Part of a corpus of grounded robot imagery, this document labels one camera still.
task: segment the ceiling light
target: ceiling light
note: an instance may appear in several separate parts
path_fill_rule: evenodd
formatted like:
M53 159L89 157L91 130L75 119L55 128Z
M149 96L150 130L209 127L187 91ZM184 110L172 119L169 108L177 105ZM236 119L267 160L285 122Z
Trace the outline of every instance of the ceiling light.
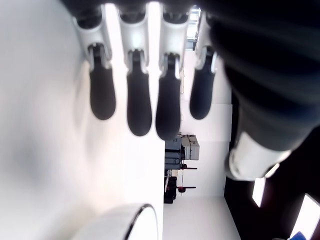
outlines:
M297 232L301 232L307 240L310 240L312 234L320 219L320 205L308 194L304 195L302 206L293 227L290 238Z
M262 197L264 195L265 183L266 179L264 177L256 178L254 181L252 198L259 208L261 206Z

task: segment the gray equipment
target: gray equipment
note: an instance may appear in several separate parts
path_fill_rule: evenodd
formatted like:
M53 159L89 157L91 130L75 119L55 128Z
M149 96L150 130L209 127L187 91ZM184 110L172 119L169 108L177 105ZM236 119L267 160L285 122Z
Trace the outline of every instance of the gray equipment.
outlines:
M183 160L199 160L200 146L195 135L179 134L171 141L165 141L164 169L183 169Z

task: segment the robotic hand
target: robotic hand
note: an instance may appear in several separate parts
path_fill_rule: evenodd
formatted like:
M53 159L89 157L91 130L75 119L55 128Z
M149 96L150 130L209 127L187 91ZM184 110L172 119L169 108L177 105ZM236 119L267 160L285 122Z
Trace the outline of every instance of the robotic hand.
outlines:
M116 4L128 67L127 120L132 133L144 136L152 123L149 96L147 0L62 0L90 63L90 101L94 115L110 118L116 108L105 21L106 2ZM172 139L180 127L180 78L189 10L203 11L198 31L198 62L190 112L203 119L210 110L215 60L239 100L235 146L225 170L235 180L269 177L320 123L320 18L313 2L288 0L264 4L244 0L163 0L156 131Z

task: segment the blue object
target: blue object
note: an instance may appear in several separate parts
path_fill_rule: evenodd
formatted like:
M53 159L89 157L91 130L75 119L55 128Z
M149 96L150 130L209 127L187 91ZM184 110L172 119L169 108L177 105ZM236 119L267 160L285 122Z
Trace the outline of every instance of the blue object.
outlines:
M291 240L307 240L306 237L300 232L298 231L296 233L296 235L294 235Z

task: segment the black rubber fingertip pad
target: black rubber fingertip pad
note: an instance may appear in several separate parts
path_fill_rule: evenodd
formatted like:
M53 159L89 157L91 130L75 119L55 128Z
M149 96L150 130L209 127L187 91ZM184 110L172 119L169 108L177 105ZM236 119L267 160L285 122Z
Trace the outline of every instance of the black rubber fingertip pad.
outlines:
M165 141L174 139L179 132L180 83L174 71L169 70L165 77L159 79L155 128L158 136Z
M210 111L214 78L209 64L205 64L201 70L194 70L189 106L194 119L204 119Z
M149 75L134 67L127 76L128 100L127 121L131 132L136 136L146 135L152 124L152 112L149 94Z
M96 64L90 72L90 104L93 114L100 120L112 117L116 110L116 93L112 68Z

